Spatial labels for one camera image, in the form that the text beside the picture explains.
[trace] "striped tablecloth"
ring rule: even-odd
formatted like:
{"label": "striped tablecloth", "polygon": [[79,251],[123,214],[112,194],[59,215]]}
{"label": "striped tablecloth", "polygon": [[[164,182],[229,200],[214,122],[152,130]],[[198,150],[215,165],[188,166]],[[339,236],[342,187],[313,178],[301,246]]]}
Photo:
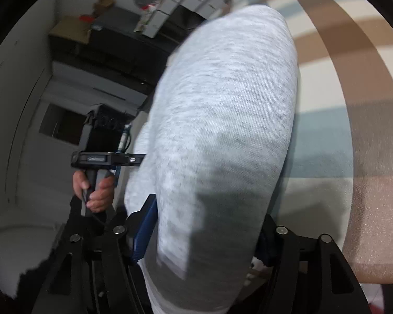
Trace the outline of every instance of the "striped tablecloth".
{"label": "striped tablecloth", "polygon": [[271,212],[295,233],[326,232],[360,282],[393,282],[393,29],[367,0],[266,4],[298,51],[297,114]]}

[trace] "gray fabric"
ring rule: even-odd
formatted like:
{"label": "gray fabric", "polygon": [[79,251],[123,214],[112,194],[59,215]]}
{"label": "gray fabric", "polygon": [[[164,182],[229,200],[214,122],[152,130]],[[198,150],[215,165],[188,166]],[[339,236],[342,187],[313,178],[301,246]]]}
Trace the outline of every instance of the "gray fabric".
{"label": "gray fabric", "polygon": [[225,313],[241,289],[287,152],[297,55],[284,18],[250,6],[201,26],[158,84],[125,195],[157,195],[141,267],[153,311]]}

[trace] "metal screw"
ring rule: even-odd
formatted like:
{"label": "metal screw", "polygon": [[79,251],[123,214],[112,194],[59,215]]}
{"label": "metal screw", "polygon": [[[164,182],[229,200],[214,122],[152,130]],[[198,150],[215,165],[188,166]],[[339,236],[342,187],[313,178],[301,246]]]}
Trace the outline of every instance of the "metal screw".
{"label": "metal screw", "polygon": [[78,241],[80,241],[81,236],[79,234],[74,234],[70,236],[70,242],[71,243],[76,243]]}
{"label": "metal screw", "polygon": [[320,239],[325,242],[325,243],[330,243],[332,242],[332,238],[328,234],[323,234],[320,236]]}
{"label": "metal screw", "polygon": [[124,226],[116,226],[113,230],[114,234],[122,234],[125,231]]}
{"label": "metal screw", "polygon": [[280,234],[280,235],[286,235],[288,234],[288,229],[284,226],[277,226],[277,228],[275,229],[275,231]]}

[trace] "heather gray cloth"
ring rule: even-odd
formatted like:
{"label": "heather gray cloth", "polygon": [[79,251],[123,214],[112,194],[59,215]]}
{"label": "heather gray cloth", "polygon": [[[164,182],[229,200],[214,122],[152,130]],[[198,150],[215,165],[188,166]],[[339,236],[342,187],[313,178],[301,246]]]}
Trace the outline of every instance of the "heather gray cloth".
{"label": "heather gray cloth", "polygon": [[155,314],[232,305],[287,153],[296,85],[291,35],[266,6],[201,26],[166,69],[125,195],[129,212],[157,195],[141,261]]}

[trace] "human hand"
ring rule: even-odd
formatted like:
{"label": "human hand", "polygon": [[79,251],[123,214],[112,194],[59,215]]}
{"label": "human hand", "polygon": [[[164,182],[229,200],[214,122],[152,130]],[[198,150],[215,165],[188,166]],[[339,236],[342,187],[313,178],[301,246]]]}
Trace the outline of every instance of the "human hand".
{"label": "human hand", "polygon": [[[79,199],[83,199],[83,190],[87,190],[90,183],[83,171],[76,171],[73,174],[73,190]],[[90,199],[86,206],[93,212],[105,211],[113,202],[115,193],[115,177],[110,176],[102,179],[97,185],[98,190],[90,194]]]}

